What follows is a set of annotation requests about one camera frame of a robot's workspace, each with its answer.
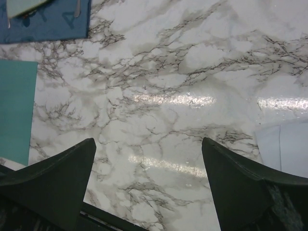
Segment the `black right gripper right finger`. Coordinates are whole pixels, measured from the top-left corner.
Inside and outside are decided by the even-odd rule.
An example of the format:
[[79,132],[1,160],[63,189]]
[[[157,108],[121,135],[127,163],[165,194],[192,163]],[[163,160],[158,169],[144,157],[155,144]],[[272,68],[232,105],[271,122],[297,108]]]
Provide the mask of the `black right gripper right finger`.
[[203,160],[223,231],[306,231],[308,180],[241,156],[210,138]]

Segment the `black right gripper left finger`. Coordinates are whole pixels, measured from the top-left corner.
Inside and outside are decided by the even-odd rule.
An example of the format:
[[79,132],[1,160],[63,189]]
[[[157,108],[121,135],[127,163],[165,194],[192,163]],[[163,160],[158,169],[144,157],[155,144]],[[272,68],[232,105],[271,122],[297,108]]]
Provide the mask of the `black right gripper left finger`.
[[0,167],[2,231],[72,231],[89,181],[93,138],[20,170]]

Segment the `white printed paper stack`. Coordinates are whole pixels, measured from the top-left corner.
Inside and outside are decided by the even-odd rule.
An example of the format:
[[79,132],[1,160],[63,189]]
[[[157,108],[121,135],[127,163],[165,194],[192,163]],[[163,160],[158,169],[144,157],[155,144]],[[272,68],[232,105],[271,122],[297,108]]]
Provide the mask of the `white printed paper stack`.
[[308,121],[292,121],[256,131],[262,163],[295,176],[308,177]]

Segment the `teal folder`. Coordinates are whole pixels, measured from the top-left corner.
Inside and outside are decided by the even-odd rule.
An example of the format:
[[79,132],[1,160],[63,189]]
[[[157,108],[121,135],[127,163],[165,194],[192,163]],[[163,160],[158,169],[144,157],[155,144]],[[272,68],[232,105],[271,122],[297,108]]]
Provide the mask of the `teal folder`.
[[38,63],[0,61],[0,156],[28,165]]

